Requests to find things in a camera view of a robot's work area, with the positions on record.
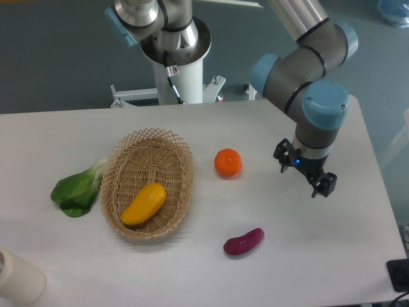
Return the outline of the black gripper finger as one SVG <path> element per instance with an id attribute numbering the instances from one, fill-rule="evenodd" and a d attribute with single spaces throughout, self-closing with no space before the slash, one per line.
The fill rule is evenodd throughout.
<path id="1" fill-rule="evenodd" d="M 318 178 L 313 179 L 311 185 L 313 192 L 311 197 L 315 198 L 317 195 L 321 195 L 325 198 L 330 196 L 334 191 L 337 183 L 337 175 L 334 173 L 322 173 Z"/>
<path id="2" fill-rule="evenodd" d="M 278 160 L 281 169 L 280 172 L 284 173 L 289 167 L 292 167 L 290 152 L 292 144 L 286 138 L 284 138 L 276 147 L 273 153 L 273 158 Z"/>

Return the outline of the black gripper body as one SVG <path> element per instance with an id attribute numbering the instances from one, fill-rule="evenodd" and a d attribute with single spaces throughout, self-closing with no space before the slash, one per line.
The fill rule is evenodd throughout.
<path id="1" fill-rule="evenodd" d="M 309 159 L 301 155 L 301 149 L 292 149 L 289 152 L 289 161 L 291 167 L 297 169 L 303 174 L 308 181 L 317 181 L 323 176 L 323 167 L 328 156 L 324 156 L 320 159 Z"/>

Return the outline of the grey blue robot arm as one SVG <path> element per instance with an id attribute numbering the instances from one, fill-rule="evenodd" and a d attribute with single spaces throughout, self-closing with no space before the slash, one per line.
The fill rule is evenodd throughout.
<path id="1" fill-rule="evenodd" d="M 298 47 L 284 58 L 266 54 L 258 59 L 249 85 L 295 122 L 294 138 L 282 140 L 274 151 L 282 170 L 295 168 L 314 195 L 326 197 L 337 177 L 323 167 L 350 96 L 325 76 L 356 52 L 357 34 L 347 24 L 334 24 L 318 1 L 271 5 Z M 204 102 L 203 58 L 212 39 L 194 16 L 191 1 L 115 1 L 105 16 L 125 44 L 139 44 L 152 62 L 161 104 Z"/>

